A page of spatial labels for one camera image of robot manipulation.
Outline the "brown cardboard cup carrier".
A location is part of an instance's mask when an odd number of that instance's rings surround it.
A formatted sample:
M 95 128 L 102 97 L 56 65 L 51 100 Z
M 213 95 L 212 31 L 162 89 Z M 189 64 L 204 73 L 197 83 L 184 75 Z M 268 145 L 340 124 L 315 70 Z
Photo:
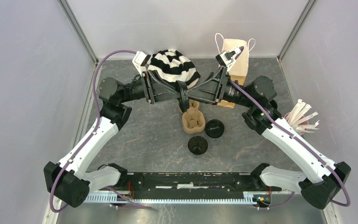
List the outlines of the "brown cardboard cup carrier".
M 183 129 L 188 134 L 195 134 L 204 131 L 206 126 L 206 120 L 204 114 L 199 110 L 200 103 L 198 101 L 189 100 L 189 108 L 182 112 L 182 125 Z

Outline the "black coffee cup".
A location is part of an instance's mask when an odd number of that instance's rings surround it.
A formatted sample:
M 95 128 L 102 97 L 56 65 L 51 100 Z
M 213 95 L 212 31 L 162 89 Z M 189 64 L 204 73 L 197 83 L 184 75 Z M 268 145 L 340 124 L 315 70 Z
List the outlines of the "black coffee cup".
M 202 136 L 193 136 L 187 144 L 188 150 L 194 156 L 201 156 L 208 150 L 208 142 Z

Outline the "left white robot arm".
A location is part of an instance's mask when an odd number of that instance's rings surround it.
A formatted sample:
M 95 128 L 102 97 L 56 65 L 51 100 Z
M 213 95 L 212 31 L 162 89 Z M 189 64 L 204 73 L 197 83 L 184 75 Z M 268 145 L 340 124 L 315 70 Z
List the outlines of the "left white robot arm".
M 47 190 L 50 193 L 50 208 L 60 212 L 53 206 L 54 197 L 76 208 L 81 205 L 89 193 L 107 187 L 123 190 L 128 178 L 122 172 L 108 165 L 103 169 L 87 172 L 92 160 L 102 147 L 116 135 L 128 121 L 132 108 L 125 102 L 145 98 L 153 103 L 159 100 L 156 96 L 163 95 L 163 100 L 179 99 L 181 109 L 187 109 L 189 102 L 184 95 L 185 90 L 197 83 L 200 75 L 193 73 L 186 81 L 169 81 L 156 70 L 148 70 L 127 84 L 114 78 L 106 78 L 99 85 L 99 98 L 103 106 L 97 118 L 78 144 L 57 163 L 48 162 L 44 167 Z

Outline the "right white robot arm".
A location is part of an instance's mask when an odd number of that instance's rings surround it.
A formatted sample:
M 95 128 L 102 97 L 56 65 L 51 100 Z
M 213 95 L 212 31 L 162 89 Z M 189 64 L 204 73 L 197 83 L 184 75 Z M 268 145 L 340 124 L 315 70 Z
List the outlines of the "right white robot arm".
M 259 76 L 242 86 L 230 78 L 225 67 L 220 67 L 208 80 L 185 91 L 187 98 L 201 103 L 216 104 L 225 100 L 246 107 L 247 111 L 242 114 L 246 125 L 274 143 L 300 168 L 295 172 L 262 164 L 250 178 L 255 190 L 267 186 L 286 189 L 292 194 L 301 194 L 305 201 L 320 210 L 334 203 L 335 196 L 342 192 L 345 202 L 337 202 L 337 205 L 350 206 L 345 182 L 351 167 L 346 162 L 329 159 L 298 134 L 277 110 L 276 95 L 269 77 Z

